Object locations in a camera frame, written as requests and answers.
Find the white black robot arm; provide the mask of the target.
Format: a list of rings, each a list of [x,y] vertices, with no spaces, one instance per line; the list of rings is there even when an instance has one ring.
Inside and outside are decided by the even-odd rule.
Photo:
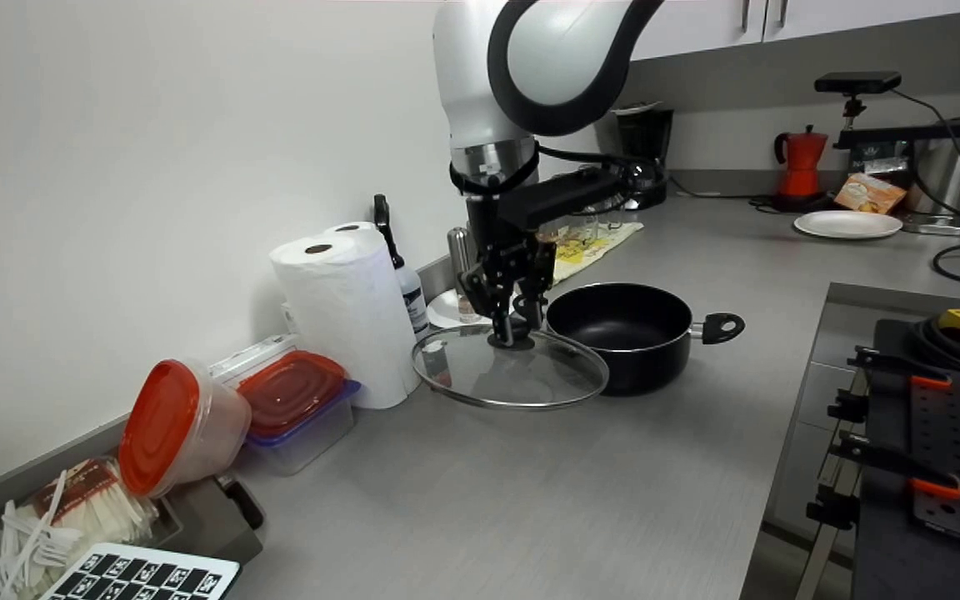
[[[664,0],[441,0],[434,66],[450,124],[450,184],[465,201],[475,262],[465,300],[493,347],[525,347],[552,284],[535,229],[614,195],[629,162],[535,180],[539,141],[595,124]]]

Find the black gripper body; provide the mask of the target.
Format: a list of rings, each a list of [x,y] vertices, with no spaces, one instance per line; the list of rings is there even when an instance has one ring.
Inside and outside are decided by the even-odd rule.
[[[622,166],[589,166],[561,174],[542,184],[469,184],[455,180],[469,195],[469,226],[475,239],[475,262],[463,275],[463,289],[472,306],[493,306],[510,293],[518,270],[510,253],[525,247],[535,229],[558,216],[576,212],[604,195],[626,189]]]

